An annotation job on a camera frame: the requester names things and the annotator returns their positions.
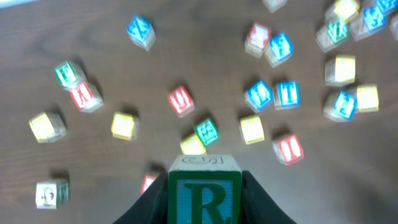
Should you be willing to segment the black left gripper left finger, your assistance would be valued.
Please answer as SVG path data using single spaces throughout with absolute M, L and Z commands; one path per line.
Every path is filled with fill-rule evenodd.
M 161 173 L 114 224 L 167 224 L 168 173 Z

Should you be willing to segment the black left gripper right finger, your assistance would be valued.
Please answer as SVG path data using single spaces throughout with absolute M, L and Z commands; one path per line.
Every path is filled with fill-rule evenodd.
M 296 224 L 247 170 L 242 172 L 241 223 Z

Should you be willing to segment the green R wooden block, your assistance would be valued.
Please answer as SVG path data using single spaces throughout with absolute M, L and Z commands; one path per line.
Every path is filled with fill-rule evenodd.
M 168 172 L 167 222 L 241 223 L 242 181 L 231 155 L 179 155 Z

